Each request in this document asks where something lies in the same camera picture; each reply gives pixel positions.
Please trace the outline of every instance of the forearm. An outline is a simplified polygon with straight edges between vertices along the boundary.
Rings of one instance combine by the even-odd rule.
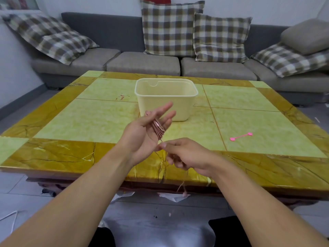
[[[238,216],[251,244],[258,246],[329,246],[329,242],[301,217],[224,160],[214,180]]]
[[[113,149],[0,246],[88,246],[130,167]]]

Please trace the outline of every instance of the white cable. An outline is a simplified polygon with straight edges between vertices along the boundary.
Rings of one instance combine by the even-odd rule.
[[[14,221],[13,221],[13,224],[11,226],[11,232],[10,234],[14,231],[14,226],[15,226],[15,222],[16,222],[16,219],[17,219],[17,215],[18,215],[18,211],[13,211],[12,213],[9,213],[7,216],[4,216],[3,218],[0,218],[0,221],[7,218],[7,217],[10,217],[11,215],[14,215],[15,214],[15,218],[14,218]]]

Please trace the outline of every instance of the person's right hand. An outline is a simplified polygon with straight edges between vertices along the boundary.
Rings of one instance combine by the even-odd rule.
[[[211,177],[212,167],[220,161],[216,153],[189,138],[165,141],[159,144],[159,148],[168,152],[169,164],[184,170],[193,168],[203,176]]]

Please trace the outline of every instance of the pink object on table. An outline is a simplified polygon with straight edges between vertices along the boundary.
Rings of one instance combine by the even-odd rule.
[[[231,140],[231,141],[235,141],[235,139],[237,139],[237,138],[244,137],[244,136],[248,136],[248,135],[249,135],[249,136],[252,136],[252,133],[247,133],[247,134],[245,134],[245,135],[241,135],[241,136],[239,136],[239,137],[235,137],[235,138],[232,137],[232,138],[230,138],[230,140]]]

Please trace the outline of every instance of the person's left hand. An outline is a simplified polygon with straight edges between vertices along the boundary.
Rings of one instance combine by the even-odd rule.
[[[172,105],[173,103],[170,102],[162,107],[158,107],[150,115],[142,116],[126,126],[117,146],[124,149],[123,152],[130,157],[129,162],[132,167],[150,156],[158,145],[158,136],[150,126],[150,123],[157,118],[165,130],[170,127],[171,119],[176,115],[176,111],[171,111],[163,118],[159,118]]]

